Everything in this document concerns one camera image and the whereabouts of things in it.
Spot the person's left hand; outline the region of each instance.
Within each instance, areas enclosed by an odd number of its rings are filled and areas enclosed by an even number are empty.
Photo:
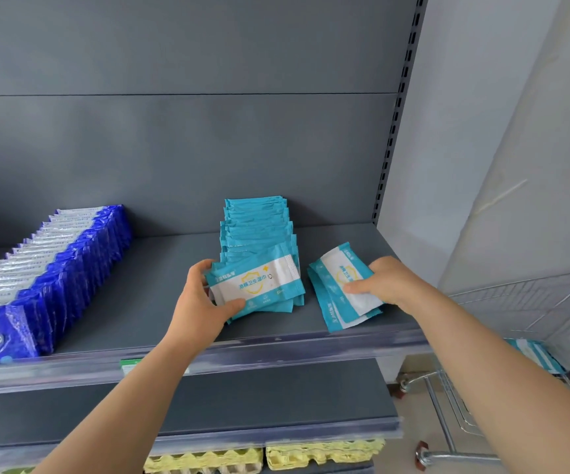
[[[196,356],[210,346],[228,319],[245,307],[239,298],[224,306],[215,306],[206,294],[203,273],[212,266],[212,259],[198,262],[188,270],[184,291],[179,296],[169,330],[164,337],[171,343],[188,347]]]

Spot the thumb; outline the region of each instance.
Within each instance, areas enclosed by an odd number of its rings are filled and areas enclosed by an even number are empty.
[[[237,300],[228,301],[223,306],[219,306],[217,308],[217,310],[219,311],[221,316],[224,318],[224,321],[227,321],[232,316],[234,316],[239,311],[241,311],[244,307],[245,307],[245,300],[242,298],[239,298]]]
[[[369,293],[372,289],[371,278],[360,279],[359,281],[351,281],[344,284],[344,293],[361,294]]]

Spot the person's right hand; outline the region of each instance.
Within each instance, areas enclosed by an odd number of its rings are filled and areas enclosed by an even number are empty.
[[[368,279],[352,281],[344,285],[344,293],[371,293],[384,303],[396,304],[409,313],[408,304],[418,291],[430,285],[409,270],[401,261],[386,256],[370,263],[373,274]]]

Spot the hand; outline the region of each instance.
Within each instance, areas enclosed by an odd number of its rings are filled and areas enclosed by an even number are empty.
[[[370,264],[373,274],[368,279],[352,281],[344,285],[349,294],[375,294],[384,303],[396,304],[410,314],[410,301],[423,288],[430,287],[423,279],[409,270],[401,261],[386,256]]]
[[[226,321],[245,307],[243,299],[229,301],[224,306],[215,306],[210,301],[203,273],[210,269],[213,261],[200,261],[188,270],[184,290],[164,337],[171,344],[188,347],[193,356],[209,347]]]

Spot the person's left arm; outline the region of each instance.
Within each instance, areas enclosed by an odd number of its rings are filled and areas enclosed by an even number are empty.
[[[162,341],[39,464],[34,474],[140,474],[179,380],[192,360],[217,337],[244,300],[214,306],[195,264]]]

